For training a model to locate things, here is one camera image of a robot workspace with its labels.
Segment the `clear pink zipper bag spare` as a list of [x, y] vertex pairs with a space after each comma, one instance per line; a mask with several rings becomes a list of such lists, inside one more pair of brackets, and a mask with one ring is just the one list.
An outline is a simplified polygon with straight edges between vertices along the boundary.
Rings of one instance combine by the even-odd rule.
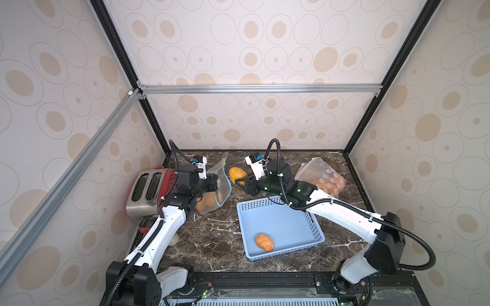
[[303, 163], [296, 173], [296, 181], [306, 181], [337, 198], [345, 188], [346, 180], [322, 158]]

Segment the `black corner frame post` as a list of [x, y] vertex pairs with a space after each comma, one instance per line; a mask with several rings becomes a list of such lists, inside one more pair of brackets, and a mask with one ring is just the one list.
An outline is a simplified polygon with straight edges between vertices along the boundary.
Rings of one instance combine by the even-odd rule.
[[[126, 48], [123, 45], [123, 42], [117, 32], [117, 29], [110, 17], [109, 11], [103, 1], [100, 0], [90, 0], [90, 5], [95, 12], [95, 15], [100, 22], [105, 35], [114, 51], [117, 60], [119, 61], [122, 70], [126, 78], [128, 79], [132, 89], [142, 89], [138, 83], [139, 78], [135, 72], [135, 69], [131, 63], [130, 57], [126, 52]], [[170, 147], [168, 145], [167, 140], [165, 139], [162, 129], [158, 124], [157, 118], [153, 109], [150, 106], [150, 103], [147, 98], [139, 99], [140, 106], [142, 107], [144, 114], [150, 124], [151, 129], [153, 130], [156, 139], [160, 147], [163, 149], [163, 152], [166, 156], [170, 154]]]
[[384, 99], [384, 96], [388, 93], [391, 85], [395, 81], [399, 72], [401, 71], [403, 65], [407, 62], [409, 55], [412, 53], [415, 48], [417, 42], [421, 39], [422, 33], [427, 28], [429, 22], [431, 21], [433, 15], [438, 10], [439, 6], [443, 3], [441, 0], [429, 0], [425, 2], [425, 5], [422, 7], [422, 10], [415, 20], [413, 26], [410, 28], [408, 35], [403, 42], [401, 49], [397, 53], [394, 58], [393, 63], [391, 64], [386, 76], [382, 80], [382, 88], [378, 94], [375, 94], [374, 98], [371, 100], [370, 104], [364, 115], [362, 116], [361, 121], [356, 127], [351, 139], [349, 140], [347, 146], [344, 150], [344, 155], [349, 156], [357, 142], [361, 138], [364, 130], [367, 125], [370, 123], [372, 117], [374, 116], [376, 110], [378, 109], [380, 103]]

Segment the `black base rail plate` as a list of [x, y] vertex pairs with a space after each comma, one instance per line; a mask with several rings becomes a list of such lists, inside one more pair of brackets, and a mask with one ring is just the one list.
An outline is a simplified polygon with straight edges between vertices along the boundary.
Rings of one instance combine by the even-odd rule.
[[187, 222], [177, 231], [179, 240], [168, 246], [157, 263], [159, 273], [172, 266], [189, 268], [193, 286], [172, 296], [196, 297], [214, 288], [214, 297], [256, 291], [258, 295], [303, 292], [335, 297], [332, 276], [342, 260], [365, 243], [330, 221], [320, 221], [325, 242], [308, 249], [250, 261], [246, 257], [237, 217], [220, 221]]

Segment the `orange wrinkled potato front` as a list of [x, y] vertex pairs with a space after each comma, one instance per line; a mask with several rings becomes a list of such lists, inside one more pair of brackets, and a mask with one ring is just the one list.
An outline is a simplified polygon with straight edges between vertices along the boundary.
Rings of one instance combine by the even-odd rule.
[[265, 252], [271, 252], [274, 249], [274, 242], [272, 238], [270, 238], [269, 236], [263, 233], [260, 233], [259, 235], [256, 236], [255, 243], [257, 247], [259, 247]]

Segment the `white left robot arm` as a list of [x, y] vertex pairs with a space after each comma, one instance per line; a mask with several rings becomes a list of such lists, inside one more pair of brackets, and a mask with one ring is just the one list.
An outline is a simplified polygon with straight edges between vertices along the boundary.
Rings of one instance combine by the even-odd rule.
[[197, 200], [218, 191], [218, 175], [188, 164], [177, 171], [176, 183], [161, 197], [158, 217], [139, 245], [108, 267], [101, 305], [161, 305], [170, 293], [190, 285], [189, 268], [172, 266], [158, 273], [158, 266]]

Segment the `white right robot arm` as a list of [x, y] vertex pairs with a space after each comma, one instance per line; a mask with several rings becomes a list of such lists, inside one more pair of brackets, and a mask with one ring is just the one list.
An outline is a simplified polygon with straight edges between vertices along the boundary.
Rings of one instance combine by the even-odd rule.
[[[338, 291], [345, 291], [348, 285], [357, 284], [377, 272], [394, 275], [401, 269], [422, 271], [435, 266], [436, 255], [430, 245], [421, 237], [402, 228], [397, 215], [390, 212], [380, 215], [359, 209], [338, 200], [317, 184], [297, 180], [284, 159], [267, 161], [248, 156], [246, 162], [253, 173], [241, 174], [232, 179], [246, 194], [256, 196], [265, 193], [277, 196], [278, 204], [326, 218], [350, 230], [367, 243], [362, 251], [339, 265], [333, 275], [333, 283]], [[400, 262], [406, 238], [411, 238], [427, 252], [427, 263], [406, 265]]]

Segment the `light blue plastic basket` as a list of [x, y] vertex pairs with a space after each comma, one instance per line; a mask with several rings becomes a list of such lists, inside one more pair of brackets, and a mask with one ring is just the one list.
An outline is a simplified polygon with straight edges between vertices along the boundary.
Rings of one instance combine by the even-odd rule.
[[[237, 204], [242, 241], [250, 261], [301, 251], [325, 242], [316, 217], [308, 212], [292, 210], [279, 204], [279, 197], [261, 198]], [[271, 238], [269, 252], [257, 246], [260, 234]]]

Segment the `silver aluminium rail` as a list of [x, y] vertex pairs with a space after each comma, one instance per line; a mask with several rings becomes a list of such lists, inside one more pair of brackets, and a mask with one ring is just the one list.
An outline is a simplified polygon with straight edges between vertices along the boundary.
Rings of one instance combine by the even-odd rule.
[[130, 108], [139, 100], [141, 94], [141, 89], [134, 88], [131, 94], [126, 95], [125, 99], [118, 104], [111, 116], [88, 141], [75, 161], [66, 169], [53, 188], [44, 196], [38, 207], [29, 215], [6, 245], [1, 253], [2, 286], [11, 277], [23, 257], [43, 232], [89, 165], [94, 161], [107, 140], [112, 136]]
[[145, 85], [143, 94], [379, 93], [381, 84]]

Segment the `silver aluminium rail left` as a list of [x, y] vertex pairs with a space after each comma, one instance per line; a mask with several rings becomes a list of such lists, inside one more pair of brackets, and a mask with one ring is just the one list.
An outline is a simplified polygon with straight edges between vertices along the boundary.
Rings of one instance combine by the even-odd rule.
[[23, 257], [43, 232], [89, 165], [94, 161], [107, 140], [112, 136], [130, 108], [139, 100], [141, 94], [141, 89], [134, 88], [131, 94], [126, 95], [125, 99], [118, 104], [111, 116], [88, 141], [75, 161], [66, 169], [53, 188], [44, 196], [38, 207], [29, 215], [6, 245], [1, 253], [2, 286], [11, 277]]

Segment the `yellow potato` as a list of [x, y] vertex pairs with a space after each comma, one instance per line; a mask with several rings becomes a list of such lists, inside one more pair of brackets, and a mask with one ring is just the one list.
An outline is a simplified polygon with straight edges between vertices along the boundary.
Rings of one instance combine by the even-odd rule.
[[241, 168], [232, 167], [229, 172], [230, 181], [235, 183], [237, 179], [243, 179], [248, 176], [248, 174]]

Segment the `black corner frame post right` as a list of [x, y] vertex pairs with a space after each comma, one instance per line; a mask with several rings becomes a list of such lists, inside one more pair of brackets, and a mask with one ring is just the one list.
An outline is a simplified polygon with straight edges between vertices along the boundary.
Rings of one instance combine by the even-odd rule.
[[427, 28], [429, 22], [431, 21], [433, 15], [438, 10], [439, 6], [443, 3], [441, 0], [429, 0], [425, 2], [425, 5], [422, 7], [422, 10], [415, 20], [413, 26], [410, 28], [408, 35], [403, 42], [401, 49], [397, 53], [394, 58], [393, 63], [391, 64], [386, 76], [382, 80], [382, 88], [378, 94], [375, 94], [374, 98], [371, 100], [370, 104], [364, 115], [362, 116], [361, 121], [356, 127], [351, 139], [349, 140], [347, 146], [344, 150], [344, 155], [349, 156], [357, 142], [361, 138], [364, 130], [367, 125], [370, 123], [372, 117], [374, 116], [376, 110], [378, 109], [380, 103], [384, 99], [384, 96], [388, 93], [391, 85], [395, 81], [399, 72], [401, 71], [403, 65], [407, 62], [409, 55], [412, 53], [415, 48], [417, 42], [421, 39], [422, 33]]

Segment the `silver aluminium rail back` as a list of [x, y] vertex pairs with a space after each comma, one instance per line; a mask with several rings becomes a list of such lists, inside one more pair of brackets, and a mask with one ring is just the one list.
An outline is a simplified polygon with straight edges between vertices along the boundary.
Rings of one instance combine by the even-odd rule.
[[379, 93], [381, 84], [145, 85], [143, 94]]

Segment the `black corner frame post left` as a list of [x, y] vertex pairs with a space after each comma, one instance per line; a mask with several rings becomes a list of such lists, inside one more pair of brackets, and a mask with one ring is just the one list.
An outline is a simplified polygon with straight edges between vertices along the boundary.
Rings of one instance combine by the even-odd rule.
[[[90, 0], [90, 5], [95, 12], [95, 15], [100, 22], [105, 35], [114, 51], [117, 60], [119, 61], [122, 70], [126, 78], [128, 79], [132, 89], [142, 89], [138, 83], [139, 78], [135, 72], [135, 69], [131, 63], [130, 57], [126, 52], [126, 48], [123, 45], [123, 42], [117, 32], [117, 29], [110, 17], [109, 11], [103, 1], [100, 0]], [[166, 156], [170, 154], [170, 147], [168, 145], [167, 140], [165, 139], [162, 129], [158, 124], [157, 118], [153, 109], [150, 106], [150, 103], [147, 98], [139, 99], [140, 106], [142, 107], [144, 114], [150, 124], [151, 129], [153, 130], [156, 139], [160, 147], [163, 149], [163, 152]]]

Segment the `red steel toaster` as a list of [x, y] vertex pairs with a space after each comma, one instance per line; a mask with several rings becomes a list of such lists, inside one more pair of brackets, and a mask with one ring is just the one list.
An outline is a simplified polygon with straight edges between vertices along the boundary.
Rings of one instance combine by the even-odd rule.
[[171, 168], [157, 167], [141, 171], [128, 195], [126, 215], [134, 222], [157, 214], [157, 205], [165, 196], [176, 179], [176, 172]]

